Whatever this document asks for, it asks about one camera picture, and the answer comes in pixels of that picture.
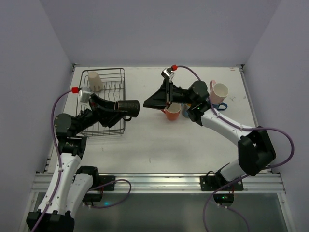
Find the black cup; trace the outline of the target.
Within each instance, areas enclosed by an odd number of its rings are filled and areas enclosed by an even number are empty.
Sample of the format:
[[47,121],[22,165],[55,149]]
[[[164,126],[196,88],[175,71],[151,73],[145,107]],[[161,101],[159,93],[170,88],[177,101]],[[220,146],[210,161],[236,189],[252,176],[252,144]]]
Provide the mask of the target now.
[[129,122],[133,117],[137,117],[140,112],[140,102],[138,100],[122,100],[116,101],[114,109],[118,111],[126,111],[123,120]]

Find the beige cup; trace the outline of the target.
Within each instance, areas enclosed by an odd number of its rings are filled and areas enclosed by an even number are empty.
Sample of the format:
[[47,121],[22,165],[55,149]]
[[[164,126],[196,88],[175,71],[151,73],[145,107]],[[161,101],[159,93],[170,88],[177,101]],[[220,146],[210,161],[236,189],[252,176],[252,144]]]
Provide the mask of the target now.
[[89,87],[93,92],[100,92],[103,90],[103,83],[99,74],[95,71],[91,71],[88,74]]

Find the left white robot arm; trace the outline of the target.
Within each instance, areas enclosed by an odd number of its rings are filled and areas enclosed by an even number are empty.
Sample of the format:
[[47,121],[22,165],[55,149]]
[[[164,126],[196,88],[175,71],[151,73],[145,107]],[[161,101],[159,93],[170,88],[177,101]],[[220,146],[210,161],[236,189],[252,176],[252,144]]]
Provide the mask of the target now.
[[57,163],[48,190],[35,212],[29,212],[27,225],[32,232],[71,232],[75,215],[88,190],[99,183],[97,167],[80,166],[87,137],[79,136],[97,122],[112,127],[130,116],[124,101],[108,101],[96,94],[89,106],[76,116],[61,113],[51,118]]

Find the dark blue mug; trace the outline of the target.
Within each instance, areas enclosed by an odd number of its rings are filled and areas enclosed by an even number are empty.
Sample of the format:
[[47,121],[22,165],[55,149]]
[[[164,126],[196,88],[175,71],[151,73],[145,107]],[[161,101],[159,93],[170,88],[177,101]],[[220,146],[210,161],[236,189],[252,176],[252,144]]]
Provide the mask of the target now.
[[218,110],[218,111],[225,111],[228,108],[228,105],[225,104],[224,102],[221,104],[213,104],[212,105],[214,109]]

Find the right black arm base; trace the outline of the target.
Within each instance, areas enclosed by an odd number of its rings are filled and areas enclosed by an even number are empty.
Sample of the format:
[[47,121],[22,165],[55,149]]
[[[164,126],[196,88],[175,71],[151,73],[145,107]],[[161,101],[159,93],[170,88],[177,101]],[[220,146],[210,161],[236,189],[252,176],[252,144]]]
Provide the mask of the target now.
[[241,180],[231,185],[219,174],[219,172],[215,173],[214,171],[208,171],[206,175],[201,176],[199,179],[202,191],[215,191],[228,184],[225,189],[222,189],[222,191],[226,191],[226,193],[216,193],[213,196],[216,203],[224,206],[232,205],[234,202],[235,191],[244,190],[243,182]]

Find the pink mug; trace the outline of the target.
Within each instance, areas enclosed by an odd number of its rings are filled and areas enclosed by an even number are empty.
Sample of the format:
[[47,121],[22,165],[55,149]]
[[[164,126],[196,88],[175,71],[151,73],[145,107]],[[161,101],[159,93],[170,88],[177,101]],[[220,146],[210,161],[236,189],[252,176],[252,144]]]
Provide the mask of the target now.
[[217,83],[215,80],[210,81],[209,99],[212,104],[219,105],[229,94],[229,89],[225,84]]

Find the light blue handled cup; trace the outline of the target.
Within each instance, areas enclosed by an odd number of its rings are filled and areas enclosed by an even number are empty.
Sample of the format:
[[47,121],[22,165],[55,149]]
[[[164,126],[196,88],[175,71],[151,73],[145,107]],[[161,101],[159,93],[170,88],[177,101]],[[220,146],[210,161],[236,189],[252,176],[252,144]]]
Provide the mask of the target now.
[[189,118],[189,115],[188,115],[188,109],[191,107],[191,104],[182,104],[182,115],[185,117],[185,118]]

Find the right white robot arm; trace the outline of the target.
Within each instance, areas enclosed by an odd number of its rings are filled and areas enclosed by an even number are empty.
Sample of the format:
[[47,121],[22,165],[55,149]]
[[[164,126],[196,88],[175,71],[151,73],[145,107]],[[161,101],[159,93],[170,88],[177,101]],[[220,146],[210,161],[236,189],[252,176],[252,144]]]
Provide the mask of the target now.
[[238,159],[228,163],[212,176],[205,176],[205,183],[212,189],[227,189],[232,181],[243,175],[255,176],[275,158],[276,153],[266,130],[252,129],[221,115],[208,101],[208,87],[204,81],[195,81],[182,89],[172,81],[163,81],[159,90],[147,98],[143,106],[168,109],[172,103],[189,104],[191,121],[216,131],[238,148]]

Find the orange mug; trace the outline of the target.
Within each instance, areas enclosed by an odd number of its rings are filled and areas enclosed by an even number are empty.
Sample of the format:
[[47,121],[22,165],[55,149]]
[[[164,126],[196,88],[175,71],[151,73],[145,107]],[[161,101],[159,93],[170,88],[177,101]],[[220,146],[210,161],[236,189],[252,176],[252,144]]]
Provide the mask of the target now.
[[181,112],[181,105],[179,103],[172,103],[168,108],[161,110],[166,118],[170,121],[174,121],[178,118]]

